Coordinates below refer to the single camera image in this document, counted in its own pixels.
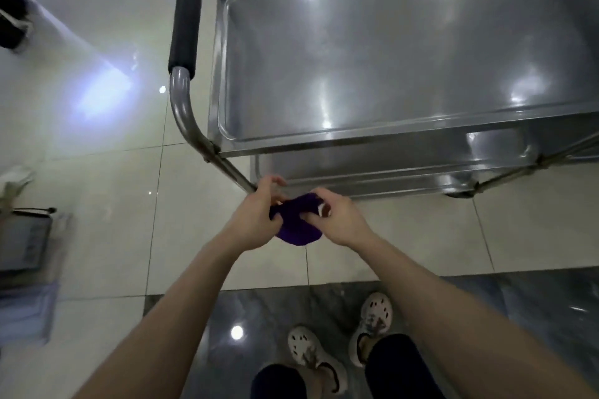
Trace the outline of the person's right hand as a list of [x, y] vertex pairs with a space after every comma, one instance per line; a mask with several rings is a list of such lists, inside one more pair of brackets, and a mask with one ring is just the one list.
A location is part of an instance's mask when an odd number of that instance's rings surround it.
[[304, 213], [301, 218], [330, 241], [357, 251], [375, 236], [350, 198], [326, 188], [315, 188], [312, 193], [324, 202], [322, 214]]

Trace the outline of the person's left hand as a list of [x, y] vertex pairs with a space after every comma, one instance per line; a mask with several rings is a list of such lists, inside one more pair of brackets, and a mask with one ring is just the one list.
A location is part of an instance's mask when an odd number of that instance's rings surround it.
[[277, 235], [279, 229], [271, 228], [268, 217], [270, 206], [288, 200], [280, 191], [285, 180], [276, 175], [264, 176], [256, 191], [247, 194], [225, 225], [222, 233], [228, 243], [239, 253], [258, 249]]

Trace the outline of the purple cloth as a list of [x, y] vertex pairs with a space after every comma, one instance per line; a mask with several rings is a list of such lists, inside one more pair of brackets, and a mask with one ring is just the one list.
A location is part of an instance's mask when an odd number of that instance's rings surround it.
[[324, 201], [314, 193], [307, 193], [295, 199], [287, 200], [281, 204], [280, 214], [283, 217], [283, 225], [277, 233], [282, 241], [294, 246], [306, 246], [320, 240], [322, 232], [301, 219], [300, 214], [312, 208], [318, 208]]

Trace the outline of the person's left forearm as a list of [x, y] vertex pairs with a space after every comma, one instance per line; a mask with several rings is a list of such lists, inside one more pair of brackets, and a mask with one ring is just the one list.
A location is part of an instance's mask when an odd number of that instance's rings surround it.
[[232, 266], [270, 239], [215, 236], [72, 399], [179, 399]]

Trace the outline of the person's right forearm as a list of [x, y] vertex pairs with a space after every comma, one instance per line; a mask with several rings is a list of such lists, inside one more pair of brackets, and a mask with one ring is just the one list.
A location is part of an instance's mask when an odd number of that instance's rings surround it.
[[537, 339], [369, 232], [343, 245], [384, 283], [410, 329], [468, 399], [599, 399]]

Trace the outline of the white perforated clog shoe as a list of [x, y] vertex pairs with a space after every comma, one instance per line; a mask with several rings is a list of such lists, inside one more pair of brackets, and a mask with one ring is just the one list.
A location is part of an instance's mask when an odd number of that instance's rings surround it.
[[288, 333], [288, 347], [297, 365], [311, 373], [326, 374], [325, 390], [329, 395], [342, 395], [348, 390], [348, 373], [344, 364], [322, 346], [307, 327], [296, 326]]
[[373, 292], [364, 301], [360, 320], [348, 345], [348, 355], [352, 364], [357, 367], [365, 366], [360, 343], [364, 337], [377, 339], [384, 336], [393, 322], [393, 306], [389, 297], [382, 292]]

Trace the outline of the person's dark trouser leg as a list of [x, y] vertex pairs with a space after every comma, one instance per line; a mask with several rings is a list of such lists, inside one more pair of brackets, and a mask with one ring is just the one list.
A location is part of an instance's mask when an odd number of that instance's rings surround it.
[[387, 335], [374, 344], [365, 377], [373, 399], [446, 399], [406, 334]]
[[307, 388], [296, 368], [271, 364], [253, 378], [250, 399], [307, 399]]

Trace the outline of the stainless steel trolley cart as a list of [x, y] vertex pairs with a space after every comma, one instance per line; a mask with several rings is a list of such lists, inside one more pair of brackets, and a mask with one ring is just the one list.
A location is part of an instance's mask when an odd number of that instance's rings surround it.
[[246, 192], [472, 198], [599, 162], [599, 0], [202, 0], [177, 127]]

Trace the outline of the clear plastic storage box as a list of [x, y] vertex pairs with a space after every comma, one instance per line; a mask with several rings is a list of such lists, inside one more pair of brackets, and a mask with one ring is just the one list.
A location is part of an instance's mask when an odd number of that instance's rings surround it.
[[0, 353], [49, 341], [71, 217], [54, 207], [0, 214]]

